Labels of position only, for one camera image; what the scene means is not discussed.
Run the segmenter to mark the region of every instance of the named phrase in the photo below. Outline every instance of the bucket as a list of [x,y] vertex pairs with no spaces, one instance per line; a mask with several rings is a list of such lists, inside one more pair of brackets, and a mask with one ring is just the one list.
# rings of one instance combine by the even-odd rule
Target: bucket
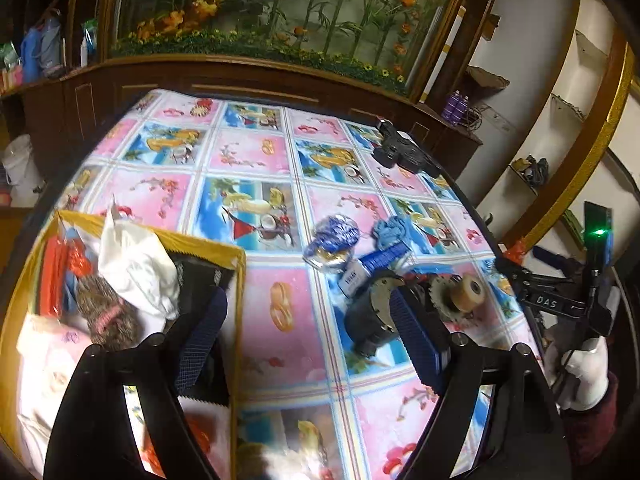
[[12,206],[32,207],[39,197],[33,189],[42,184],[42,177],[33,160],[31,137],[21,135],[12,140],[2,154],[2,165],[12,186]]

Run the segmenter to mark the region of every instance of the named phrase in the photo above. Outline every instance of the white glove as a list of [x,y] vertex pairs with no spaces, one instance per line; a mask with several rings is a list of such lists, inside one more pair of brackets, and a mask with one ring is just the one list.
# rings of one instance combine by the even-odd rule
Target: white glove
[[545,333],[545,338],[552,341],[545,353],[545,375],[549,385],[558,378],[562,366],[580,380],[575,397],[560,395],[560,408],[563,410],[590,410],[598,404],[607,393],[609,387],[609,353],[607,342],[600,336],[587,339],[581,350],[565,352],[559,359],[557,343],[566,338],[566,332],[560,333],[558,325],[554,325]]

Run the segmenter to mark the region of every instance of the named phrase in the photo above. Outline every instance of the white plastic bag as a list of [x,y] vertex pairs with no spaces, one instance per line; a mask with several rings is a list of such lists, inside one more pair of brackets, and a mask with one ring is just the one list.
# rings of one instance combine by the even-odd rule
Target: white plastic bag
[[133,306],[153,316],[178,316],[174,263],[152,231],[121,219],[114,204],[104,221],[98,272]]

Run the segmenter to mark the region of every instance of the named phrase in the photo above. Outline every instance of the patterned tablecloth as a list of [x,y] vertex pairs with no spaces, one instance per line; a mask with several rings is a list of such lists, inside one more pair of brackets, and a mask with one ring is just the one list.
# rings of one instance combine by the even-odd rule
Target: patterned tablecloth
[[[270,457],[272,478],[395,478],[433,413],[436,397],[402,343],[370,359],[354,354],[337,279],[302,261],[327,215],[358,223],[356,254],[374,248],[376,220],[410,215],[412,264],[486,284],[484,304],[450,330],[486,346],[535,348],[489,245],[446,181],[380,166],[371,156],[379,140],[374,128],[335,117],[152,91],[84,161],[62,199],[100,214],[115,196],[143,224],[246,250],[239,478],[258,478],[258,453]],[[456,473],[472,465],[487,394],[479,392]]]

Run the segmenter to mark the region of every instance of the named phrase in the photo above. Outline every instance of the blue gripper pad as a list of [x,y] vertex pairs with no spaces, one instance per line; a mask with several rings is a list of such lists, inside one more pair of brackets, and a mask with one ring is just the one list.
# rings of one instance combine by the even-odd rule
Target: blue gripper pad
[[207,355],[211,352],[213,343],[225,321],[226,307],[225,291],[217,287],[202,319],[180,350],[178,376],[174,383],[179,394],[185,388],[193,386],[198,379]]
[[400,339],[422,384],[441,395],[446,389],[444,371],[449,364],[449,331],[433,309],[418,304],[404,286],[391,292],[389,311]]

